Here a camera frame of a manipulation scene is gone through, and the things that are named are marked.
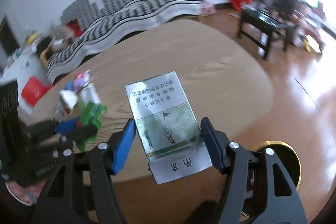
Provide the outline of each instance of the sofa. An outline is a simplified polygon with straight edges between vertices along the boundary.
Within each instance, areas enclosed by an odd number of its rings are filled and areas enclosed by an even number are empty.
[[[77,68],[85,57],[117,44],[123,37],[160,26],[178,16],[197,16],[203,0],[76,0],[60,17],[63,25],[76,20],[84,31],[72,44],[46,62],[51,82]]]

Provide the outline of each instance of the wooden floor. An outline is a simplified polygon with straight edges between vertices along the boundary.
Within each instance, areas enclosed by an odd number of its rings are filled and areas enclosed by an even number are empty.
[[[325,150],[321,151],[322,160],[319,166],[302,168],[302,181],[298,192],[299,194],[304,193],[305,198],[311,200],[305,204],[307,218],[310,222],[327,202],[336,184],[336,59],[334,58],[336,41],[325,33],[321,34],[327,44],[323,56],[314,50],[307,53],[294,46],[289,46],[288,51],[283,52],[283,42],[275,42],[272,44],[268,60],[264,61],[258,53],[258,47],[251,40],[244,36],[236,39],[239,18],[228,15],[229,12],[235,11],[219,10],[215,15],[202,18],[201,22],[231,37],[249,52],[268,73],[275,91],[270,112],[246,128],[242,134],[252,133],[253,136],[260,138],[260,143],[266,141],[265,136],[268,136],[269,140],[270,136],[272,139],[278,139],[278,136],[294,135],[298,132],[317,134],[320,135],[320,142],[325,147]],[[256,38],[260,35],[252,26],[245,26],[245,28],[247,32],[255,34]],[[317,43],[312,42],[312,45],[318,49]],[[247,144],[246,138],[238,138],[236,141],[243,146]],[[294,143],[291,145],[298,154],[303,153],[309,158],[310,155],[306,151],[315,144]],[[193,176],[198,178],[194,181],[202,181],[203,185],[197,185],[197,183],[189,185],[183,179],[169,184],[156,185],[154,180],[147,178],[134,181],[131,187],[129,182],[115,183],[115,192],[127,221],[129,223],[183,223],[183,220],[201,201],[219,199],[223,186],[222,178],[213,180],[218,182],[218,185],[215,185],[218,188],[216,193],[210,190],[214,185],[206,184],[209,177],[220,176],[214,168]],[[144,206],[141,197],[148,195],[146,192],[148,187],[160,187],[160,193],[166,192],[167,197],[173,196],[174,191],[183,189],[189,193],[189,202],[186,204],[176,200],[174,204],[171,204],[174,199],[162,198],[152,192],[152,203]],[[310,194],[311,187],[318,187],[319,194]]]

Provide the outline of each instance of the black side table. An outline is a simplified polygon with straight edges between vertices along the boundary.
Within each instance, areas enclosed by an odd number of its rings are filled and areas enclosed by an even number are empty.
[[[261,44],[258,40],[250,36],[248,33],[242,30],[243,23],[249,23],[259,29],[262,33],[265,33],[268,36],[266,46]],[[285,36],[280,32],[281,29],[289,28],[290,26],[286,23],[281,23],[270,15],[264,13],[260,10],[253,10],[250,8],[245,8],[241,12],[241,18],[239,23],[239,29],[237,33],[237,37],[240,38],[241,34],[244,34],[249,39],[251,39],[254,43],[258,45],[258,47],[262,48],[265,53],[263,59],[267,59],[267,55],[271,46],[271,43],[278,39],[284,39]],[[277,34],[279,37],[274,39],[273,33]],[[286,50],[287,44],[284,43],[283,50]]]

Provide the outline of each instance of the striped sofa cover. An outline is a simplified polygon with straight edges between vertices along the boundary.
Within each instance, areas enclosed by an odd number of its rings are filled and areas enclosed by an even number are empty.
[[[83,59],[118,43],[124,36],[145,31],[180,15],[199,15],[202,0],[133,0],[113,15],[96,19],[64,50],[54,53],[47,69],[51,82],[77,68]]]

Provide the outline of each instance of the gold rim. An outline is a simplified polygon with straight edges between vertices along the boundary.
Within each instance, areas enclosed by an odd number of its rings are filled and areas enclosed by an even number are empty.
[[[295,150],[293,149],[293,147],[291,147],[288,143],[282,142],[282,141],[265,141],[262,144],[260,144],[259,146],[257,146],[256,148],[252,149],[252,151],[259,151],[262,150],[264,147],[268,146],[268,145],[272,145],[272,144],[279,144],[279,145],[284,145],[286,147],[288,147],[290,150],[293,151],[293,153],[295,154],[297,161],[299,162],[299,168],[300,168],[300,172],[299,172],[299,180],[296,186],[296,190],[298,190],[299,186],[300,186],[300,182],[301,182],[301,162],[299,159],[299,156],[297,155],[297,153],[295,152]],[[243,211],[241,212],[241,214],[247,218],[249,218],[249,216],[244,213]]]

